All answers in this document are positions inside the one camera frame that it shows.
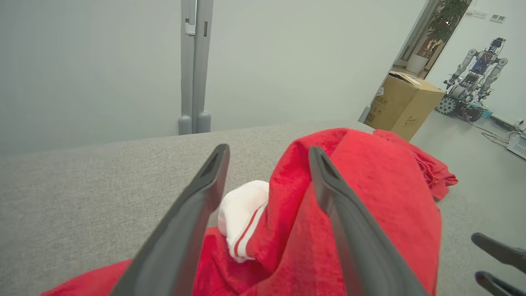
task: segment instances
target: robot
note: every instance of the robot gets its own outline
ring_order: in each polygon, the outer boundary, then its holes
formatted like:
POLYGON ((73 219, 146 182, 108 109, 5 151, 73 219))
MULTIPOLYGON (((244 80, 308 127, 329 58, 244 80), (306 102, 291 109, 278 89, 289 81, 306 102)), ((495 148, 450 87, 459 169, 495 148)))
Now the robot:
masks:
POLYGON ((446 90, 452 88, 436 107, 438 112, 445 115, 460 116, 471 122, 482 117, 484 108, 481 101, 490 95, 491 83, 499 78, 500 71, 508 63, 505 58, 498 58, 505 41, 505 39, 497 38, 491 42, 489 49, 482 52, 468 51, 468 55, 462 64, 458 65, 457 71, 449 80, 444 81, 447 84, 446 90), (464 78, 460 77, 474 57, 476 57, 476 61, 473 68, 464 78), (488 67, 492 64, 496 65, 489 74, 486 74, 488 67))

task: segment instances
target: box flap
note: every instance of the box flap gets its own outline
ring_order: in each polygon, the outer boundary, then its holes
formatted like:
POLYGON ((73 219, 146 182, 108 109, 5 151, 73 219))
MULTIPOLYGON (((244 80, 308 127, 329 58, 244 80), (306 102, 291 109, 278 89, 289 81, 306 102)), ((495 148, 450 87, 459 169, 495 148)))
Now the box flap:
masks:
POLYGON ((434 93, 445 93, 443 90, 437 88, 436 86, 423 80, 422 78, 415 77, 415 76, 412 76, 406 73, 391 71, 389 72, 389 76, 402 80, 406 83, 409 83, 413 85, 414 87, 418 88, 419 90, 434 92, 434 93))

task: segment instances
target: potted plant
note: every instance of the potted plant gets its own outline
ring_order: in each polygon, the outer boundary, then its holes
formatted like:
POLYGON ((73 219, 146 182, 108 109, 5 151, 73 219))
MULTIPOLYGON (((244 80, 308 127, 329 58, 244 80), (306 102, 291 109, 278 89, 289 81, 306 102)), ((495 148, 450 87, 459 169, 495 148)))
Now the potted plant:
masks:
POLYGON ((438 45, 449 40, 470 3, 471 0, 440 0, 438 2, 437 11, 427 25, 429 31, 426 40, 407 62, 408 71, 420 73, 424 69, 438 45))

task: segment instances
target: red towel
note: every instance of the red towel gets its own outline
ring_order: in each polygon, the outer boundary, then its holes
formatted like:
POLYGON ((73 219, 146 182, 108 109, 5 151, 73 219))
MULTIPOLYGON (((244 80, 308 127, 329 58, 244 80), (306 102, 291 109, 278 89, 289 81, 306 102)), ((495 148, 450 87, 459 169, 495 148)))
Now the red towel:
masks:
POLYGON ((447 186, 452 186, 459 182, 457 177, 448 171, 448 167, 443 162, 422 151, 420 148, 409 144, 397 134, 376 130, 374 131, 374 135, 403 146, 413 152, 413 156, 417 160, 435 200, 441 201, 449 192, 447 186))
MULTIPOLYGON (((375 135, 334 129, 294 141, 272 174, 268 203, 254 212, 236 244, 236 252, 254 260, 237 263, 225 237, 217 228, 208 229, 193 294, 344 294, 330 222, 316 203, 310 179, 308 152, 316 145, 434 295, 441 218, 431 192, 445 195, 448 183, 441 176, 451 184, 456 180, 444 164, 397 136, 384 131, 375 135)), ((43 295, 107 295, 128 263, 80 275, 43 295)))

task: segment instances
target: gray sofa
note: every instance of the gray sofa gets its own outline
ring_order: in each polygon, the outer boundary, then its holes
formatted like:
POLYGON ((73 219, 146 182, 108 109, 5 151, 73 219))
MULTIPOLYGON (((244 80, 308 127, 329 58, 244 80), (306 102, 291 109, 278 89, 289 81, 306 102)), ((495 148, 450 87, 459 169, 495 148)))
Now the gray sofa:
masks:
MULTIPOLYGON (((220 143, 231 149, 228 192, 251 180, 269 180, 298 137, 339 126, 372 131, 360 123, 319 122, 1 159, 0 294, 37 295, 83 272, 132 258, 220 143)), ((469 242, 471 230, 461 224, 480 223, 480 218, 455 190, 440 207, 444 232, 438 294, 479 294, 475 270, 462 262, 475 248, 469 242)), ((215 221, 212 215, 209 226, 215 221)))

